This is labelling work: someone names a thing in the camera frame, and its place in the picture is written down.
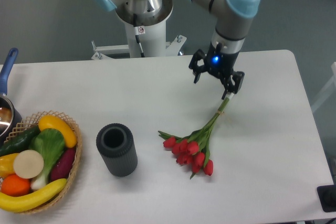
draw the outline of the red tulip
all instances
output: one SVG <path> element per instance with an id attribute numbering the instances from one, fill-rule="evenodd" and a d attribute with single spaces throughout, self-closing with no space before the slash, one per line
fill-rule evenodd
<path id="1" fill-rule="evenodd" d="M 200 169 L 201 169 L 201 166 L 198 166 L 198 165 L 195 164 L 195 163 L 192 164 L 191 171 L 192 171 L 193 173 L 198 173 L 198 172 L 200 171 Z"/>
<path id="2" fill-rule="evenodd" d="M 176 162 L 180 165 L 183 165 L 183 157 L 185 156 L 185 153 L 180 153 L 176 159 Z"/>
<path id="3" fill-rule="evenodd" d="M 180 153 L 180 145 L 181 145 L 180 143 L 177 143 L 177 144 L 174 145 L 174 147 L 172 149 L 173 154 L 177 155 L 177 154 Z"/>
<path id="4" fill-rule="evenodd" d="M 194 163 L 198 166 L 203 166 L 205 160 L 205 154 L 203 152 L 199 152 L 194 156 Z"/>
<path id="5" fill-rule="evenodd" d="M 189 155 L 193 155 L 198 151 L 199 151 L 199 146 L 198 146 L 198 143 L 196 141 L 191 141 L 190 143 L 188 143 L 187 153 Z"/>
<path id="6" fill-rule="evenodd" d="M 212 172 L 214 171 L 214 162 L 212 162 L 211 159 L 209 159 L 208 163 L 203 168 L 203 171 L 206 175 L 211 176 Z"/>
<path id="7" fill-rule="evenodd" d="M 176 144 L 176 138 L 171 136 L 170 138 L 168 138 L 167 140 L 163 142 L 163 147 L 172 148 L 174 147 L 175 144 Z"/>
<path id="8" fill-rule="evenodd" d="M 193 161 L 193 156 L 188 155 L 188 154 L 184 154 L 183 164 L 188 165 L 188 164 L 192 163 L 192 161 Z"/>
<path id="9" fill-rule="evenodd" d="M 187 146 L 188 146 L 187 141 L 188 141 L 187 139 L 182 140 L 181 145 L 180 145 L 180 152 L 186 152 L 187 151 Z"/>

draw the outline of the white radish slice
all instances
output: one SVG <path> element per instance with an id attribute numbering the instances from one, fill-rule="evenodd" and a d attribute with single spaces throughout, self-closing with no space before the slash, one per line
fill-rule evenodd
<path id="1" fill-rule="evenodd" d="M 43 157 L 37 151 L 26 150 L 20 152 L 14 159 L 13 168 L 21 178 L 34 178 L 42 171 Z"/>

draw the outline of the pot handle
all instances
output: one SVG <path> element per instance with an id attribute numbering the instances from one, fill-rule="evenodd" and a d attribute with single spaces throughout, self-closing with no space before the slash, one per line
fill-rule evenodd
<path id="1" fill-rule="evenodd" d="M 17 48 L 12 48 L 8 53 L 6 61 L 0 72 L 0 94 L 5 94 L 5 95 L 7 94 L 7 83 L 8 83 L 9 73 L 12 70 L 12 67 L 14 65 L 14 62 L 16 60 L 18 53 L 19 53 L 19 50 Z"/>

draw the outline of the purple eggplant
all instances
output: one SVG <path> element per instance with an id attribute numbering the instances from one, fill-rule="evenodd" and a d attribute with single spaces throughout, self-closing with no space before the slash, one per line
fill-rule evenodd
<path id="1" fill-rule="evenodd" d="M 53 167 L 50 173 L 50 181 L 58 180 L 60 178 L 68 178 L 72 169 L 72 164 L 75 160 L 76 149 L 67 149 L 57 164 Z"/>

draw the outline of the woven basket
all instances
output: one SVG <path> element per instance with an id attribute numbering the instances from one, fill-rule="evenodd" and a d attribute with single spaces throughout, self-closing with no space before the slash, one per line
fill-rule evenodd
<path id="1" fill-rule="evenodd" d="M 49 112 L 44 111 L 44 112 L 38 112 L 37 114 L 33 114 L 31 116 L 28 116 L 26 119 L 24 119 L 20 123 L 18 123 L 15 128 L 13 128 L 12 132 L 10 132 L 6 141 L 10 141 L 13 137 L 18 135 L 22 131 L 32 127 L 33 125 L 36 125 L 38 123 L 38 121 L 40 120 L 40 118 L 44 115 L 57 116 L 58 118 L 63 119 L 72 128 L 72 130 L 74 131 L 74 133 L 77 137 L 75 160 L 72 164 L 72 169 L 70 171 L 67 183 L 66 183 L 64 189 L 58 195 L 56 195 L 50 201 L 48 201 L 48 202 L 46 202 L 46 203 L 44 203 L 44 204 L 42 204 L 42 205 L 40 205 L 40 206 L 38 206 L 34 209 L 24 211 L 24 212 L 20 212 L 20 214 L 34 214 L 36 212 L 41 212 L 43 210 L 46 210 L 46 209 L 52 207 L 54 204 L 56 204 L 58 201 L 60 201 L 63 198 L 63 196 L 67 193 L 67 191 L 69 190 L 73 180 L 75 179 L 76 172 L 77 172 L 78 166 L 79 166 L 80 156 L 81 156 L 81 153 L 82 153 L 81 133 L 80 133 L 78 124 L 76 124 L 76 122 L 71 117 L 69 117 L 68 115 L 65 115 L 64 113 L 54 112 L 54 111 L 49 111 Z"/>

